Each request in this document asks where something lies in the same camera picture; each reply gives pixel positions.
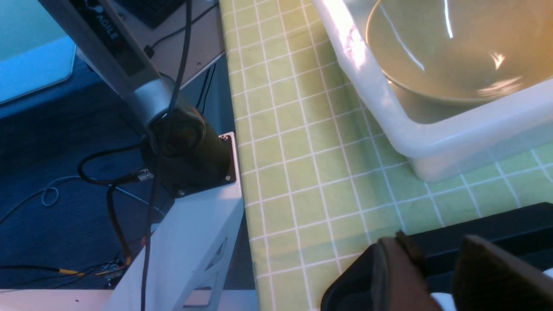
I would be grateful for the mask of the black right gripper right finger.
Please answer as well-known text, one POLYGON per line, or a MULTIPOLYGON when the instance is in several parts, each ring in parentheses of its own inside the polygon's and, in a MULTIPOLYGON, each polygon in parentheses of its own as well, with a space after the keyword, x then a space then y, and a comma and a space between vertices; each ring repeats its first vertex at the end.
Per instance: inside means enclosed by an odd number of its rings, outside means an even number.
POLYGON ((551 311, 553 280, 476 235, 462 238, 452 278, 458 311, 551 311))

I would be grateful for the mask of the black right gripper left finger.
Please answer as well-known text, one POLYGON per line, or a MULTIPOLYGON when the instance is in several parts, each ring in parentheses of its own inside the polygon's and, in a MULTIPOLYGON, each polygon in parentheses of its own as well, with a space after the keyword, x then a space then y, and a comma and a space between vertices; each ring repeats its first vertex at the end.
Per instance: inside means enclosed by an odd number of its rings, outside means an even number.
POLYGON ((372 302, 376 311, 441 310, 426 281, 423 253, 404 232, 375 245, 372 302))

